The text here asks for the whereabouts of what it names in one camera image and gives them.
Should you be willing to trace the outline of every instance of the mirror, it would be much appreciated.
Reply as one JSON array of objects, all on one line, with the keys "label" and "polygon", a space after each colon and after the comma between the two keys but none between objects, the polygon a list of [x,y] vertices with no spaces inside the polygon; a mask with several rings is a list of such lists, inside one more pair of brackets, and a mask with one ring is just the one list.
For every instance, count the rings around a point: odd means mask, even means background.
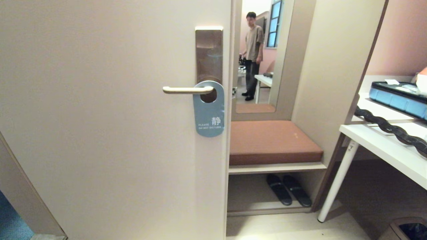
[{"label": "mirror", "polygon": [[276,111],[285,53],[279,48],[286,49],[289,32],[283,21],[287,12],[282,0],[242,0],[239,70],[234,84],[237,113]]}]

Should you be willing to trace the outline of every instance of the door handle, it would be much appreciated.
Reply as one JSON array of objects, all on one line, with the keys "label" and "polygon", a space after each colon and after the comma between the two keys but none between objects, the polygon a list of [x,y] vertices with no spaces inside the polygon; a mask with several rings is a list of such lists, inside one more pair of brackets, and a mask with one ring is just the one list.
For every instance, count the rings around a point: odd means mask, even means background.
[{"label": "door handle", "polygon": [[213,92],[214,88],[210,86],[202,88],[171,88],[163,87],[163,92],[166,94],[209,94]]}]

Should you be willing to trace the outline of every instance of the pants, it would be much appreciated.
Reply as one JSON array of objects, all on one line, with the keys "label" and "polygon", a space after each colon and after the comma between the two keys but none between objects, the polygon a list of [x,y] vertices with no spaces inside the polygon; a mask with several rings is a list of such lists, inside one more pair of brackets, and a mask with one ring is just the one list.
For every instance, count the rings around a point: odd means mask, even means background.
[{"label": "pants", "polygon": [[246,66],[246,90],[248,96],[253,97],[257,89],[258,80],[255,78],[255,75],[258,75],[260,72],[260,65],[254,61],[247,60],[245,63]]}]

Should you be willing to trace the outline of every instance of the window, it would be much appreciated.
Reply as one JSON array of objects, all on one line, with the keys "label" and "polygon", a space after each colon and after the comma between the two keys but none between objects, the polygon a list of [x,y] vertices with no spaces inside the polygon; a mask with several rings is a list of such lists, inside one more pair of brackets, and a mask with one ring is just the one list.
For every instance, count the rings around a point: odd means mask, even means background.
[{"label": "window", "polygon": [[277,47],[282,1],[275,2],[271,7],[270,26],[267,47]]}]

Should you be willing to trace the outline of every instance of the blue door hanger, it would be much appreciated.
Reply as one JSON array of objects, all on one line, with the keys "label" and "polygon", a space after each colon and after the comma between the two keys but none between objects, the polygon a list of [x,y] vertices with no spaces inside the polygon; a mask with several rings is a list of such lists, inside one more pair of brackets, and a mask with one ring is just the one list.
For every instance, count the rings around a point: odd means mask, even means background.
[{"label": "blue door hanger", "polygon": [[213,87],[216,90],[213,102],[203,102],[200,95],[193,95],[197,133],[208,138],[216,137],[224,131],[224,88],[210,80],[200,82],[195,87]]}]

